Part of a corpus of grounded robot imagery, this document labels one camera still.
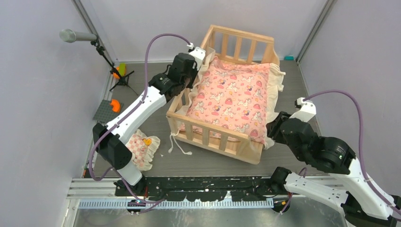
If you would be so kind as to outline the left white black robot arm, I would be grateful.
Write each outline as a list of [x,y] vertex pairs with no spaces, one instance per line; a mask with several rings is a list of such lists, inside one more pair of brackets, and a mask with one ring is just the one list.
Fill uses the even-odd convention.
[[186,88],[192,88],[205,56],[206,52],[199,48],[190,53],[179,53],[167,72],[155,75],[146,90],[119,116],[106,125],[98,123],[93,127],[95,151],[125,180],[127,190],[132,195],[141,195],[145,183],[141,180],[142,173],[134,165],[133,153],[126,144],[156,110]]

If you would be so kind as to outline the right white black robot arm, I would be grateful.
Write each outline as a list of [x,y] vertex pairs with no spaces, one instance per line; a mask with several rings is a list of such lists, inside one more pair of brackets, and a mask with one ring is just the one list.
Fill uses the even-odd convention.
[[273,172],[269,188],[276,194],[284,192],[306,196],[329,206],[344,216],[349,227],[394,227],[393,210],[401,199],[383,190],[372,189],[361,163],[352,148],[335,137],[319,136],[310,124],[291,118],[286,112],[268,123],[267,136],[287,145],[297,160],[333,177],[342,189],[304,179],[284,167]]

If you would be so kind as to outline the wooden slatted pet bed frame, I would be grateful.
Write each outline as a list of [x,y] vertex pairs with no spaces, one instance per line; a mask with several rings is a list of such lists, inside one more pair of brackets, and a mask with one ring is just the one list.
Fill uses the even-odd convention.
[[[208,48],[214,49],[217,57],[224,63],[275,63],[279,66],[274,39],[266,35],[211,25],[201,47],[206,51],[206,56]],[[175,97],[167,110],[170,139],[180,140],[250,164],[258,164],[264,150],[263,145],[252,141],[249,135],[177,113],[179,108],[189,103],[185,95],[189,94],[191,89],[187,88]]]

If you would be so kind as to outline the pink printed cushion with ties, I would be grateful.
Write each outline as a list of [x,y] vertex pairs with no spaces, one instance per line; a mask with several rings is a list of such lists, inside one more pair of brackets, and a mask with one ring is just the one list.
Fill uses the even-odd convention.
[[267,137],[266,124],[278,116],[275,107],[285,72],[275,63],[224,63],[214,49],[207,52],[199,79],[185,95],[189,103],[177,113],[247,134],[269,149],[274,141]]

